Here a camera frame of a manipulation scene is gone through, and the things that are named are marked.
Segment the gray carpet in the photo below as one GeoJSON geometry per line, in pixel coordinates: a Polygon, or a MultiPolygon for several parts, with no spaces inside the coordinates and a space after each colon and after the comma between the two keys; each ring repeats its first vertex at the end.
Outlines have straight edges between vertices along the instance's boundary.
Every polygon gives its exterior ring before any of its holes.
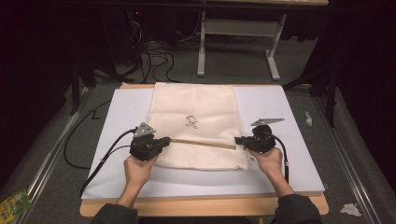
{"type": "MultiPolygon", "coordinates": [[[[252,41],[251,38],[233,38],[224,48],[216,49],[224,44],[221,40],[209,41],[206,52],[205,77],[196,76],[197,50],[196,40],[179,44],[177,48],[152,44],[150,49],[169,51],[175,58],[175,66],[169,73],[169,77],[189,83],[214,83],[214,84],[286,84],[297,78],[303,71],[304,65],[315,46],[315,41],[299,43],[295,39],[281,41],[276,52],[276,64],[281,76],[279,82],[270,78],[269,69],[263,57],[263,44],[268,44],[269,39],[252,41]]],[[[152,58],[151,64],[161,63],[162,58],[152,58]]],[[[170,63],[158,67],[155,77],[158,80],[167,80],[165,71],[170,63]]],[[[119,67],[120,71],[128,68],[119,67]]],[[[137,83],[142,81],[141,72],[131,77],[137,83]]],[[[151,75],[148,83],[156,81],[151,75]]],[[[98,86],[92,90],[86,104],[79,110],[79,119],[88,113],[90,109],[99,106],[106,100],[111,99],[112,92],[120,85],[114,80],[98,78],[98,86]]],[[[300,127],[304,140],[317,166],[320,178],[329,188],[325,195],[330,206],[330,213],[323,216],[324,223],[379,223],[372,222],[367,216],[353,217],[341,214],[339,211],[346,203],[358,203],[356,192],[351,187],[346,170],[340,160],[337,145],[332,139],[332,132],[337,132],[342,146],[347,150],[350,162],[356,167],[357,175],[367,189],[371,202],[383,223],[396,223],[394,214],[394,192],[389,188],[384,176],[377,168],[368,149],[365,147],[353,120],[348,116],[342,96],[337,95],[335,108],[335,129],[330,129],[322,117],[322,111],[318,99],[309,96],[309,87],[299,87],[288,91],[287,96],[294,117],[300,127]],[[308,111],[313,118],[313,126],[305,123],[304,112],[308,111]]],[[[48,153],[53,149],[58,136],[62,133],[71,109],[70,92],[67,92],[68,101],[64,108],[51,120],[46,129],[37,137],[35,143],[26,154],[19,167],[9,179],[7,185],[1,191],[1,199],[5,199],[14,191],[26,188],[32,184],[35,175],[48,153]]],[[[102,126],[106,119],[108,106],[104,105],[97,111],[96,117],[100,119],[86,118],[74,132],[67,146],[70,161],[74,164],[90,166],[92,157],[100,136],[102,126]]],[[[81,200],[77,190],[88,175],[88,171],[75,169],[66,164],[64,158],[59,157],[57,163],[45,183],[45,187],[36,201],[28,219],[24,223],[89,223],[90,219],[79,214],[81,200]]],[[[258,223],[256,217],[250,217],[258,223]]],[[[265,223],[269,223],[271,217],[266,217],[265,223]]]]}

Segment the drawing on cloth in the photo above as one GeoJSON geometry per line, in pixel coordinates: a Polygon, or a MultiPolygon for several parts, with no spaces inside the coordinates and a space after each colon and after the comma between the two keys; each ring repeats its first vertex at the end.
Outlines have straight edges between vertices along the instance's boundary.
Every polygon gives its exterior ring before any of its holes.
{"type": "Polygon", "coordinates": [[[186,119],[189,120],[189,123],[186,124],[186,126],[192,126],[194,129],[198,129],[197,126],[195,125],[195,123],[198,122],[198,120],[194,116],[189,115],[188,117],[186,117],[186,119]]]}

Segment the black sleeve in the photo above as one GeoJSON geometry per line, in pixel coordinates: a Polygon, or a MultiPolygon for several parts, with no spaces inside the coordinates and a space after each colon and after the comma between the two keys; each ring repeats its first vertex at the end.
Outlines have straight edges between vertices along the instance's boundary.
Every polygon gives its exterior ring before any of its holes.
{"type": "Polygon", "coordinates": [[[92,224],[137,224],[137,210],[107,203],[93,218],[92,224]]]}
{"type": "Polygon", "coordinates": [[[275,210],[276,223],[322,223],[320,213],[311,200],[299,194],[290,194],[280,198],[275,210]]]}

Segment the beige cloth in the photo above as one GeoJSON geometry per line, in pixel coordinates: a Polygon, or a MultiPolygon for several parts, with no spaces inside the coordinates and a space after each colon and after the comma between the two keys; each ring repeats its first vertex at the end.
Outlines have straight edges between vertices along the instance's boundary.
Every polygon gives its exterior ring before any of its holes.
{"type": "MultiPolygon", "coordinates": [[[[224,85],[157,83],[148,125],[157,131],[156,138],[235,145],[234,138],[241,135],[233,87],[224,85]]],[[[231,150],[171,142],[157,164],[198,170],[246,170],[248,153],[240,146],[231,150]]]]}

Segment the sleeve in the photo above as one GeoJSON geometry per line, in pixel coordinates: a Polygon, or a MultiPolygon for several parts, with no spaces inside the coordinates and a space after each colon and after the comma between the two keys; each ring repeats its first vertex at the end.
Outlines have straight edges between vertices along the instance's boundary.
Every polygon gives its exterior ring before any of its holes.
{"type": "Polygon", "coordinates": [[[320,213],[311,200],[299,194],[290,194],[280,198],[275,210],[276,223],[322,223],[320,213]]]}
{"type": "Polygon", "coordinates": [[[92,224],[137,224],[137,210],[107,203],[93,218],[92,224]]]}

